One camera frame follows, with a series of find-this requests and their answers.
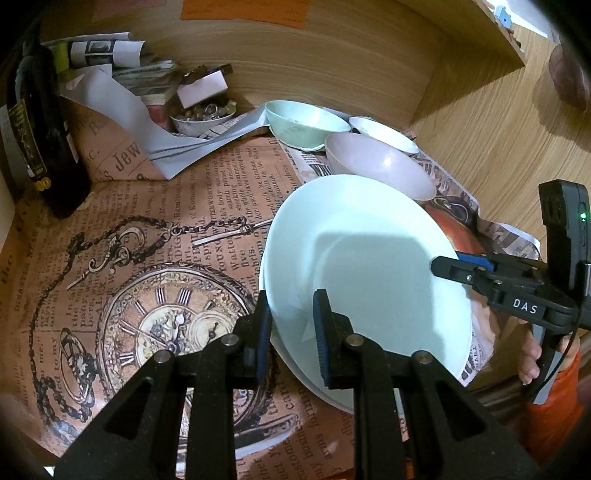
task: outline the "white bowl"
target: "white bowl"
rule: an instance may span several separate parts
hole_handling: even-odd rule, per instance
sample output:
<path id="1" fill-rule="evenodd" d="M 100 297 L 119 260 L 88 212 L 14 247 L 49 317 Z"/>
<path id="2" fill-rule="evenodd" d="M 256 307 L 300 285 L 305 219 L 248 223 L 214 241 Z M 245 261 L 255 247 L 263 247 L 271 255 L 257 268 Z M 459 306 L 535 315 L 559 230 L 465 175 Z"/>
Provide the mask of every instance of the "white bowl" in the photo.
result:
<path id="1" fill-rule="evenodd" d="M 272 100 L 265 104 L 271 132 L 288 147 L 321 150 L 332 132 L 348 132 L 349 124 L 333 113 L 308 103 Z"/>
<path id="2" fill-rule="evenodd" d="M 397 130 L 386 127 L 386 125 L 382 125 L 375 120 L 370 120 L 369 118 L 363 118 L 361 116 L 352 116 L 349 118 L 349 123 L 353 128 L 359 130 L 362 135 L 367 135 L 368 137 L 380 140 L 380 142 L 387 143 L 408 155 L 415 155 L 419 152 L 417 144 L 410 140 L 410 138 L 405 137 Z"/>
<path id="3" fill-rule="evenodd" d="M 177 129 L 177 132 L 188 137 L 198 137 L 202 133 L 205 133 L 207 130 L 221 125 L 224 122 L 230 120 L 234 113 L 230 113 L 229 115 L 220 117 L 215 120 L 201 120 L 201 121 L 192 121 L 192 120 L 180 120 L 178 118 L 170 116 L 173 119 L 174 127 Z"/>
<path id="4" fill-rule="evenodd" d="M 325 149 L 332 173 L 381 181 L 416 202 L 427 202 L 437 194 L 427 172 L 412 158 L 372 137 L 351 132 L 330 134 Z"/>
<path id="5" fill-rule="evenodd" d="M 279 208 L 261 264 L 277 352 L 312 392 L 352 411 L 352 392 L 328 390 L 320 377 L 312 299 L 325 288 L 355 332 L 391 352 L 428 350 L 459 378 L 472 341 L 470 297 L 432 275 L 438 255 L 457 258 L 435 221 L 387 185 L 351 175 L 303 185 Z"/>

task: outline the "black bottle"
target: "black bottle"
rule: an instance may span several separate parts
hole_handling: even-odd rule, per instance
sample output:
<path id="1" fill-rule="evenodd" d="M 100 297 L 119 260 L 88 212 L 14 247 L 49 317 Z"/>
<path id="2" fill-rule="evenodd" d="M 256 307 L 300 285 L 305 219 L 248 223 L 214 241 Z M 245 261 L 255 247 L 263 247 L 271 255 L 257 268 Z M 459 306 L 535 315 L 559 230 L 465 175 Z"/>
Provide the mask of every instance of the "black bottle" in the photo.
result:
<path id="1" fill-rule="evenodd" d="M 39 43 L 39 25 L 25 40 L 12 78 L 8 114 L 28 174 L 53 214 L 68 217 L 90 193 L 90 178 L 61 114 L 53 55 Z"/>

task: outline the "black cable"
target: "black cable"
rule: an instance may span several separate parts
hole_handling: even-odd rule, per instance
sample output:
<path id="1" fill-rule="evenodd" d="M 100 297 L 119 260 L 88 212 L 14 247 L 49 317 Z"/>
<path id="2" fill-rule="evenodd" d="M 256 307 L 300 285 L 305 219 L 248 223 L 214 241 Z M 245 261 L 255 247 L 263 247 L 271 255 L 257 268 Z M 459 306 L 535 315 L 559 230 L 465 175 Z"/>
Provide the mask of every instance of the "black cable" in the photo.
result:
<path id="1" fill-rule="evenodd" d="M 540 387 L 538 388 L 538 390 L 535 392 L 535 394 L 533 395 L 533 397 L 535 397 L 538 393 L 540 393 L 540 391 L 548 384 L 548 382 L 552 378 L 554 378 L 554 376 L 558 372 L 558 369 L 562 365 L 562 362 L 564 362 L 564 359 L 569 354 L 569 351 L 570 351 L 570 349 L 571 349 L 571 347 L 573 346 L 573 343 L 574 343 L 574 338 L 577 335 L 577 331 L 579 330 L 579 324 L 581 322 L 582 315 L 583 315 L 583 308 L 582 307 L 579 307 L 579 312 L 577 314 L 577 318 L 574 321 L 573 333 L 570 335 L 569 344 L 566 346 L 566 349 L 564 349 L 564 353 L 562 354 L 562 357 L 560 357 L 560 362 L 558 362 L 556 364 L 556 366 L 552 370 L 552 373 L 550 375 L 548 375 L 546 377 L 546 379 L 542 382 L 542 384 L 540 385 Z"/>

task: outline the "large light blue bowl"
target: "large light blue bowl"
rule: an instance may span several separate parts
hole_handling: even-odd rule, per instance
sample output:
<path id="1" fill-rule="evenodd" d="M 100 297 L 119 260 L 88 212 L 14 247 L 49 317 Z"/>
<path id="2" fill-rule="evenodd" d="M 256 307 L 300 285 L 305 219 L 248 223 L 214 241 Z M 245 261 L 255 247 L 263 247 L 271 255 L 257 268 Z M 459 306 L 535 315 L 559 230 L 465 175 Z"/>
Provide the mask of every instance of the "large light blue bowl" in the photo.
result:
<path id="1" fill-rule="evenodd" d="M 265 104 L 265 111 L 273 135 L 299 150 L 321 150 L 331 133 L 351 130 L 342 118 L 308 103 L 272 100 Z"/>

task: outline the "human hand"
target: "human hand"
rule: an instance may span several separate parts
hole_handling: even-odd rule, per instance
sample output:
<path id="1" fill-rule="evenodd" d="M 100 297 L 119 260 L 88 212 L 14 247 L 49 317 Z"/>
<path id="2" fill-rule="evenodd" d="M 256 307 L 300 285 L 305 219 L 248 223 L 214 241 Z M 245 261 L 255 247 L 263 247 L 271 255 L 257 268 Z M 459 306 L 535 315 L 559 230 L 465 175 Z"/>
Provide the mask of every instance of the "human hand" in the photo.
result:
<path id="1" fill-rule="evenodd" d="M 525 320 L 518 319 L 518 321 L 522 325 L 527 324 Z M 570 348 L 568 354 L 566 355 L 564 362 L 562 362 L 562 364 L 560 365 L 558 369 L 559 372 L 566 370 L 568 367 L 571 366 L 581 346 L 579 337 L 576 336 L 576 333 L 574 333 L 573 335 L 575 335 L 573 346 Z M 564 353 L 567 345 L 569 344 L 569 341 L 570 335 L 565 335 L 561 338 L 560 343 L 558 345 L 558 351 L 560 353 Z M 534 378 L 538 378 L 538 376 L 540 375 L 540 369 L 535 362 L 537 359 L 540 358 L 541 355 L 542 347 L 532 335 L 531 330 L 528 329 L 523 343 L 522 352 L 519 357 L 518 368 L 519 379 L 523 382 L 524 385 L 529 385 Z"/>

